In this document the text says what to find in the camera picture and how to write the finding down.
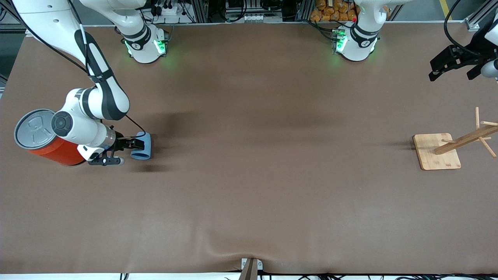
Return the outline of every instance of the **red container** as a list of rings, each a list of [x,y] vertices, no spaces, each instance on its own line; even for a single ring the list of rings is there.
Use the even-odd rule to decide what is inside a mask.
[[[84,162],[77,150],[78,145],[58,137],[52,130],[54,114],[49,109],[38,109],[24,115],[15,126],[15,142],[30,153],[63,165]]]

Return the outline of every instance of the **bread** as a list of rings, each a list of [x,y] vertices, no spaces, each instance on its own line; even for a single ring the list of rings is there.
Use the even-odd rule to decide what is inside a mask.
[[[346,13],[339,13],[339,21],[348,21],[348,14]]]
[[[311,12],[310,21],[318,22],[322,19],[322,12],[315,9]]]
[[[387,12],[387,19],[389,19],[391,17],[391,15],[390,15],[391,13],[390,13],[389,8],[387,6],[384,6],[383,8],[384,8],[385,12]]]
[[[354,18],[356,18],[356,11],[354,9],[349,10],[348,11],[348,20],[353,21]]]
[[[335,11],[335,13],[330,15],[330,20],[339,20],[339,12]]]
[[[315,4],[316,8],[319,10],[323,10],[327,7],[327,2],[325,0],[316,0]]]
[[[323,10],[323,15],[333,15],[335,13],[334,8],[327,7]]]

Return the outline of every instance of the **brown table mat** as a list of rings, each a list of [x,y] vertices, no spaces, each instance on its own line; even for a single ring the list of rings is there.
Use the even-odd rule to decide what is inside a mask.
[[[0,273],[229,271],[247,256],[273,273],[498,272],[498,161],[476,143],[462,169],[422,171],[411,141],[472,131],[475,106],[498,119],[494,80],[429,82],[442,24],[386,24],[360,63],[307,25],[178,27],[148,65],[112,28],[89,32],[153,157],[63,167],[19,148],[21,116],[92,85],[25,39],[0,101]]]

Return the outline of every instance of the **green led light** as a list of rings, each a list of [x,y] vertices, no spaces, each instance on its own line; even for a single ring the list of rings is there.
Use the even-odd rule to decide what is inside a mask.
[[[341,40],[339,40],[339,42],[337,43],[337,51],[342,52],[347,42],[348,42],[347,36],[344,36]]]
[[[157,51],[159,53],[164,53],[164,49],[165,48],[164,48],[164,43],[163,42],[154,40],[154,44],[155,44],[155,46],[157,48]]]
[[[124,41],[124,44],[126,45],[126,48],[128,49],[128,53],[131,55],[131,50],[129,49],[128,42]]]
[[[377,43],[377,39],[375,39],[375,41],[373,41],[372,48],[370,49],[370,52],[374,51],[374,49],[375,49],[375,43]]]

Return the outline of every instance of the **wooden peg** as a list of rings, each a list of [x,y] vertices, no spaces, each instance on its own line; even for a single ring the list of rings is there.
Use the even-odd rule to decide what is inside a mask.
[[[476,107],[476,130],[481,128],[481,126],[479,124],[480,124],[479,123],[479,107]]]
[[[491,140],[491,137],[484,137],[483,140]],[[441,142],[452,143],[452,144],[457,143],[455,140],[446,140],[446,139],[442,139]]]
[[[488,150],[488,152],[490,152],[492,157],[497,156],[497,154],[495,154],[495,152],[491,149],[491,147],[488,145],[488,143],[486,143],[486,141],[482,137],[479,137],[479,140],[484,145],[484,147]]]
[[[434,149],[434,154],[444,154],[456,148],[460,148],[463,145],[466,145],[470,142],[474,142],[475,140],[480,140],[479,137],[486,137],[495,132],[498,132],[498,127],[495,126],[485,126],[474,132],[466,134],[458,139],[455,139],[456,143],[447,143],[438,148]]]
[[[492,123],[492,122],[485,122],[485,121],[482,121],[481,124],[483,125],[487,125],[487,126],[494,126],[494,127],[498,127],[498,123]]]

